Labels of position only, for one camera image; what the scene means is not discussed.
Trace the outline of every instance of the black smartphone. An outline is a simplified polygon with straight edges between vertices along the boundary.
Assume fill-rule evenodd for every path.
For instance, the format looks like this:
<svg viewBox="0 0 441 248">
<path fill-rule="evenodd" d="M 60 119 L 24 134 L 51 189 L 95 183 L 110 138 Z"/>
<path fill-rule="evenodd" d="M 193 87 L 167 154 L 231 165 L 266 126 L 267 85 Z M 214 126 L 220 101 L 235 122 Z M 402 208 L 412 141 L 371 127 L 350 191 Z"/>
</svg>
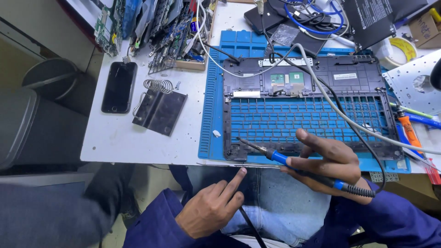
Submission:
<svg viewBox="0 0 441 248">
<path fill-rule="evenodd" d="M 102 112 L 118 114 L 129 112 L 137 69 L 138 66 L 135 62 L 127 64 L 113 62 L 110 65 L 106 90 L 101 105 Z"/>
</svg>

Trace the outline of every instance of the person's left hand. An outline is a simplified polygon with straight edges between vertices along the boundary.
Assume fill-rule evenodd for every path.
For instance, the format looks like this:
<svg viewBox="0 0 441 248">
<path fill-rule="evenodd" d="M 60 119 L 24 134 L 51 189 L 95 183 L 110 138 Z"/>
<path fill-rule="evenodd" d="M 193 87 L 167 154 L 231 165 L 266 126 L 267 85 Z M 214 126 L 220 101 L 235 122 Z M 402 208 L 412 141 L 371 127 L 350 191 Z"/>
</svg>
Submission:
<svg viewBox="0 0 441 248">
<path fill-rule="evenodd" d="M 199 191 L 176 216 L 176 223 L 194 239 L 224 228 L 242 206 L 243 193 L 236 190 L 246 174 L 242 167 L 229 184 L 222 180 Z"/>
</svg>

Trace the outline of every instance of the white desk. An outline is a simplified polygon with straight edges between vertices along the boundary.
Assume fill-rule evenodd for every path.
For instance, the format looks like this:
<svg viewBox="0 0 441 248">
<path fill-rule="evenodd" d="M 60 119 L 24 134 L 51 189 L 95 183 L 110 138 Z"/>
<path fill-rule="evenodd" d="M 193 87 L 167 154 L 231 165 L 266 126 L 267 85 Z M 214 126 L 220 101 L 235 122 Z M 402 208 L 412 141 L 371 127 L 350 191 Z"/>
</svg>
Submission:
<svg viewBox="0 0 441 248">
<path fill-rule="evenodd" d="M 216 18 L 210 44 L 219 45 L 222 30 L 248 30 L 244 12 L 254 8 L 253 4 L 218 3 Z M 149 68 L 140 66 L 149 61 L 149 49 L 140 50 L 132 61 L 138 64 L 138 74 L 134 87 L 131 111 L 138 104 L 139 97 L 146 89 L 145 79 L 168 79 L 173 85 L 181 82 L 177 92 L 188 94 L 188 99 L 177 120 L 170 137 L 153 132 L 141 126 L 132 124 L 133 116 L 128 114 L 105 114 L 101 112 L 101 102 L 104 95 L 110 64 L 122 61 L 123 51 L 127 50 L 128 42 L 124 41 L 121 54 L 110 58 L 104 56 L 97 89 L 90 111 L 87 131 L 81 151 L 81 160 L 94 162 L 125 162 L 150 164 L 178 165 L 238 165 L 236 162 L 223 162 L 198 158 L 199 136 L 201 130 L 202 108 L 206 84 L 206 71 L 194 71 L 174 68 L 164 72 L 148 75 Z M 328 41 L 325 47 L 346 48 L 336 41 Z"/>
</svg>

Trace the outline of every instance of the white cable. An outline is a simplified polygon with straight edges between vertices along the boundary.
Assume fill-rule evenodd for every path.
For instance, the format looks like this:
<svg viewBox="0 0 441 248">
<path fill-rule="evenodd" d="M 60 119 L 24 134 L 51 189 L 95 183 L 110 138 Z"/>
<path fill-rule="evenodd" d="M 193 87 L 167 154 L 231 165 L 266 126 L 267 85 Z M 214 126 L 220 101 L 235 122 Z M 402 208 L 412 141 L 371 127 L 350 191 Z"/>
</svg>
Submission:
<svg viewBox="0 0 441 248">
<path fill-rule="evenodd" d="M 202 12 L 204 13 L 204 19 L 203 19 L 203 21 L 202 21 L 202 26 L 204 26 L 204 24 L 205 24 L 205 19 L 206 19 L 206 12 L 205 12 L 205 9 L 202 7 L 201 8 L 202 9 Z M 199 41 L 200 41 L 200 43 L 202 44 L 202 38 L 201 38 L 201 34 L 199 33 L 199 8 L 196 8 L 196 25 L 198 26 L 197 28 L 198 28 L 198 32 L 196 33 L 196 35 L 197 35 L 197 37 L 199 38 Z M 274 67 L 276 67 L 278 64 L 280 64 L 284 59 L 286 59 L 287 57 L 288 57 L 288 55 L 289 55 L 289 53 L 290 52 L 292 52 L 293 50 L 294 50 L 294 46 L 293 47 L 291 47 L 290 49 L 289 49 L 289 51 L 286 53 L 286 55 L 285 56 L 283 56 L 283 58 L 281 58 L 280 60 L 278 60 L 273 66 L 271 66 L 270 68 L 268 68 L 268 69 L 266 69 L 266 70 L 264 70 L 264 71 L 261 71 L 261 72 L 259 72 L 259 73 L 256 73 L 256 74 L 252 74 L 252 75 L 247 75 L 247 76 L 239 76 L 239 75 L 236 75 L 236 74 L 234 74 L 234 73 L 231 73 L 231 72 L 229 72 L 229 71 L 227 71 L 227 70 L 225 70 L 222 66 L 220 66 L 211 56 L 210 56 L 210 53 L 208 53 L 208 51 L 207 51 L 207 49 L 205 48 L 205 46 L 203 45 L 202 46 L 202 48 L 204 49 L 204 52 L 208 55 L 208 57 L 211 59 L 211 61 L 213 61 L 220 69 L 222 69 L 224 72 L 226 72 L 226 73 L 228 73 L 228 74 L 231 74 L 232 76 L 235 76 L 235 77 L 238 77 L 238 78 L 250 78 L 250 77 L 254 77 L 254 76 L 257 76 L 257 75 L 260 75 L 260 74 L 263 74 L 263 73 L 265 73 L 265 72 L 267 72 L 267 71 L 269 71 L 269 70 L 271 70 L 271 69 L 273 69 Z"/>
<path fill-rule="evenodd" d="M 197 8 L 197 10 L 196 10 L 196 25 L 199 24 L 199 21 L 198 21 L 198 15 L 199 15 L 199 13 L 198 13 L 198 12 L 199 12 L 199 8 Z M 204 8 L 202 8 L 202 12 L 204 13 L 204 17 L 205 17 L 205 16 L 206 16 L 206 13 L 205 13 L 205 9 L 204 9 Z M 202 43 L 201 35 L 200 35 L 200 33 L 199 33 L 199 26 L 198 26 L 198 33 L 197 33 L 197 36 L 199 37 L 199 41 Z M 211 60 L 212 60 L 212 61 L 213 61 L 213 62 L 214 62 L 219 68 L 221 68 L 221 69 L 224 70 L 225 72 L 230 73 L 229 71 L 226 71 L 225 69 L 223 69 L 218 63 L 216 63 L 216 61 L 214 61 L 214 59 L 213 59 L 213 58 L 210 56 L 210 54 L 207 52 L 207 50 L 205 49 L 205 47 L 204 47 L 204 46 L 202 46 L 202 47 L 204 48 L 205 53 L 208 54 L 208 57 L 209 57 L 209 58 L 210 58 L 210 59 L 211 59 Z M 275 63 L 275 65 L 273 65 L 272 67 L 270 67 L 270 68 L 267 69 L 267 70 L 264 70 L 264 71 L 262 71 L 262 72 L 260 72 L 260 73 L 258 73 L 258 74 L 254 74 L 254 75 L 252 75 L 252 76 L 256 76 L 256 75 L 262 74 L 262 73 L 264 73 L 264 72 L 266 72 L 266 71 L 272 69 L 274 66 L 277 66 L 281 61 L 283 61 L 283 60 L 288 56 L 288 54 L 289 54 L 289 53 L 290 53 L 295 47 L 298 47 L 298 48 L 299 48 L 299 50 L 300 50 L 300 52 L 301 52 L 301 54 L 302 54 L 303 59 L 304 59 L 305 61 L 307 61 L 308 58 L 307 58 L 307 56 L 306 56 L 305 50 L 303 49 L 303 46 L 302 46 L 301 44 L 297 43 L 297 44 L 294 44 L 294 45 L 291 47 L 291 49 L 288 51 L 288 53 L 287 53 L 283 58 L 281 58 L 277 63 Z M 379 139 L 382 139 L 382 140 L 384 140 L 384 141 L 386 141 L 386 142 L 389 142 L 389 143 L 391 143 L 391 144 L 393 144 L 393 145 L 400 146 L 400 147 L 405 147 L 405 148 L 408 148 L 408 149 L 411 149 L 411 150 L 418 150 L 418 151 L 422 151 L 422 152 L 426 152 L 426 153 L 430 153 L 430 154 L 441 155 L 441 151 L 433 151 L 433 150 L 428 150 L 428 149 L 425 149 L 425 148 L 420 148 L 420 147 L 415 147 L 415 146 L 407 145 L 407 144 L 401 143 L 401 142 L 399 142 L 399 141 L 396 141 L 396 140 L 393 140 L 393 139 L 389 139 L 389 138 L 384 137 L 384 136 L 382 136 L 382 135 L 376 134 L 376 133 L 374 133 L 374 132 L 372 132 L 372 131 L 370 131 L 370 130 L 368 130 L 368 129 L 366 129 L 366 128 L 360 126 L 360 125 L 358 125 L 357 123 L 355 123 L 354 121 L 352 121 L 349 117 L 347 117 L 345 114 L 343 114 L 343 113 L 337 108 L 337 106 L 335 106 L 335 104 L 332 102 L 331 98 L 329 98 L 329 96 L 328 96 L 328 94 L 326 93 L 325 89 L 324 89 L 323 86 L 321 85 L 320 81 L 317 79 L 317 76 L 315 75 L 315 73 L 314 73 L 314 71 L 312 70 L 312 68 L 311 68 L 311 66 L 309 65 L 309 63 L 306 63 L 306 67 L 308 68 L 308 70 L 309 70 L 309 72 L 310 72 L 310 74 L 311 74 L 311 77 L 312 77 L 313 80 L 316 82 L 317 87 L 319 88 L 320 92 L 323 94 L 323 97 L 326 99 L 326 101 L 329 103 L 329 105 L 331 105 L 331 108 L 334 109 L 334 111 L 335 111 L 338 115 L 340 115 L 345 121 L 347 121 L 348 124 L 350 124 L 350 125 L 356 127 L 357 129 L 359 129 L 359 130 L 361 130 L 361 131 L 363 131 L 363 132 L 365 132 L 365 133 L 367 133 L 367 134 L 370 134 L 370 135 L 372 135 L 372 136 L 374 136 L 374 137 L 377 137 L 377 138 L 379 138 Z M 246 76 L 246 77 L 243 77 L 243 76 L 237 76 L 237 77 L 240 77 L 240 78 L 247 78 L 247 77 L 252 77 L 252 76 Z"/>
<path fill-rule="evenodd" d="M 333 39 L 335 39 L 335 38 L 338 38 L 338 37 L 343 36 L 343 34 L 345 34 L 345 33 L 348 31 L 348 29 L 349 29 L 349 19 L 348 19 L 348 16 L 346 15 L 346 12 L 345 12 L 344 9 L 343 9 L 343 6 L 341 6 L 340 2 L 339 2 L 339 1 L 335 1 L 335 2 L 340 6 L 341 13 L 343 14 L 343 17 L 344 17 L 343 20 L 346 20 L 346 29 L 344 30 L 343 33 L 341 33 L 341 34 L 339 34 L 339 35 L 337 35 L 337 36 L 335 36 L 335 37 L 330 37 L 330 38 L 319 38 L 319 37 L 315 37 L 315 36 L 311 35 L 311 34 L 308 33 L 308 31 L 306 31 L 305 29 L 300 28 L 300 30 L 301 30 L 304 34 L 306 34 L 307 36 L 309 36 L 309 37 L 311 37 L 311 38 L 314 38 L 314 39 L 316 39 L 316 40 L 320 40 L 320 41 L 333 40 Z"/>
</svg>

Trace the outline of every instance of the dark pants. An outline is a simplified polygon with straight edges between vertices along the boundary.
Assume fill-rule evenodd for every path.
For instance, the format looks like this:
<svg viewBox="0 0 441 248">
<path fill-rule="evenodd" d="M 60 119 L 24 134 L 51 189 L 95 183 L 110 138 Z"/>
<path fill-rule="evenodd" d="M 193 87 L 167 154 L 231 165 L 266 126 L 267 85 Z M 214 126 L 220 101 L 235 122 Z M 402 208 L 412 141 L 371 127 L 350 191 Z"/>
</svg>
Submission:
<svg viewBox="0 0 441 248">
<path fill-rule="evenodd" d="M 84 248 L 98 243 L 120 212 L 133 168 L 103 164 L 83 197 L 0 184 L 0 247 Z"/>
</svg>

